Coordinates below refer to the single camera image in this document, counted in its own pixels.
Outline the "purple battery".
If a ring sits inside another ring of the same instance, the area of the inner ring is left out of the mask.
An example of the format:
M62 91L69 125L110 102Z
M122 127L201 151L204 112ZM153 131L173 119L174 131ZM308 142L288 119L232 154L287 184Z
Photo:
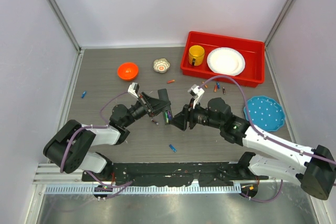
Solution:
M167 111L167 117L168 117L168 120L169 122L172 120L172 116L171 116L171 113L170 111Z

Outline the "black remote control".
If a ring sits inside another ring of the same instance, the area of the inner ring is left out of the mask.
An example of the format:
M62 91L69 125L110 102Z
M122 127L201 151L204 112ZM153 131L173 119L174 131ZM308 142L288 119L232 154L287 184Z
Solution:
M163 114L163 117L164 117L165 125L168 125L168 124L170 124L170 122L168 124L166 124L164 113L167 112L167 111L170 111L171 116L173 118L173 114L172 114L172 110L171 110L171 102L169 100L168 92L167 92L167 89L159 89L157 92L158 92L158 95L159 95L159 99L163 100L165 102L165 104L164 104L165 107L162 109L162 114Z

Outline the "green battery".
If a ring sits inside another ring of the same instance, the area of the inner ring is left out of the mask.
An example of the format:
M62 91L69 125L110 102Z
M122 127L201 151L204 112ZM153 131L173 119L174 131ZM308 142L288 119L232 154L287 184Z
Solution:
M169 117L168 117L168 115L167 115L167 112L165 112L164 115L165 115L165 121L166 121L166 124L168 124L168 123L169 123Z

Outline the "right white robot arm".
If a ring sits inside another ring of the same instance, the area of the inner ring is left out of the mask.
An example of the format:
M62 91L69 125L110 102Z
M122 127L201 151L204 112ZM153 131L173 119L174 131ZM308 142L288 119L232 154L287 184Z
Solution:
M330 150L322 145L316 148L286 141L263 131L247 120L233 115L221 98L208 102L206 108L194 102L183 106L170 124L185 131L195 125L219 129L229 143L263 152L271 158L250 155L237 166L242 179L268 176L291 182L310 196L327 200L335 183L335 160Z

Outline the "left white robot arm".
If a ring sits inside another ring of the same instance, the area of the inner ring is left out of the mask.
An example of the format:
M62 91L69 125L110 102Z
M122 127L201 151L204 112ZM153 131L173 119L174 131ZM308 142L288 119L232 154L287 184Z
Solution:
M78 169L93 174L98 180L107 181L112 173L112 162L103 154L90 152L98 145L120 145L130 134L128 126L148 115L155 117L170 109L166 89L158 90L158 98L142 92L137 102L127 108L117 104L106 125L92 126L69 120L45 145L43 155L56 164L62 173Z

